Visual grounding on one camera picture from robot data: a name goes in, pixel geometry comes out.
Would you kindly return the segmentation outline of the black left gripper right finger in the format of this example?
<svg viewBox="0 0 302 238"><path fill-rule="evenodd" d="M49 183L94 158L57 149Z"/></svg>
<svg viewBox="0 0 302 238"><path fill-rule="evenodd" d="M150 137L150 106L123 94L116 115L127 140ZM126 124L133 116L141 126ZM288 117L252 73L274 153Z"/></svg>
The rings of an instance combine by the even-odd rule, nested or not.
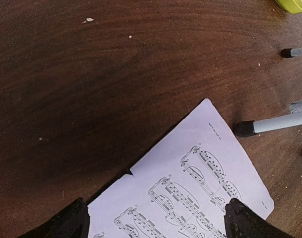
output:
<svg viewBox="0 0 302 238"><path fill-rule="evenodd" d="M226 204L225 211L224 222L228 238L293 238L236 198Z"/></svg>

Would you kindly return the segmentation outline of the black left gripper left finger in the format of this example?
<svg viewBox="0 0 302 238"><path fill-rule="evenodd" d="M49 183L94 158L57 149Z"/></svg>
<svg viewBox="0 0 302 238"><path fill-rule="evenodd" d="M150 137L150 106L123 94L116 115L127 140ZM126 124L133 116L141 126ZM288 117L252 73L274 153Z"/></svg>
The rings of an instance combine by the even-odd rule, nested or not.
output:
<svg viewBox="0 0 302 238"><path fill-rule="evenodd" d="M83 198L77 198L48 221L21 238L87 238L90 216Z"/></svg>

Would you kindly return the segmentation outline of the lavender bottom paper sheet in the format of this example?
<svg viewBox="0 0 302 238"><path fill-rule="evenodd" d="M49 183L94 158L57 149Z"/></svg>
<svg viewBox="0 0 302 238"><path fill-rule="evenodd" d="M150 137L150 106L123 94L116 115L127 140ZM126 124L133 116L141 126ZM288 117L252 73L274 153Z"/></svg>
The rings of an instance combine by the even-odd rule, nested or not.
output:
<svg viewBox="0 0 302 238"><path fill-rule="evenodd" d="M225 206L266 219L274 201L209 99L89 204L91 238L223 238Z"/></svg>

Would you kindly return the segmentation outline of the white perforated music stand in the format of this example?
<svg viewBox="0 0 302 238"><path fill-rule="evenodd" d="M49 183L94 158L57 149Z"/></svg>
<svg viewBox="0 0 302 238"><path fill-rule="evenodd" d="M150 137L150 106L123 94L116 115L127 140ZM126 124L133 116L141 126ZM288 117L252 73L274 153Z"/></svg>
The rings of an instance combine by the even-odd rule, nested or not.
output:
<svg viewBox="0 0 302 238"><path fill-rule="evenodd" d="M237 137L251 137L260 133L302 125L302 100L289 104L289 114L258 121L242 121L233 127Z"/></svg>

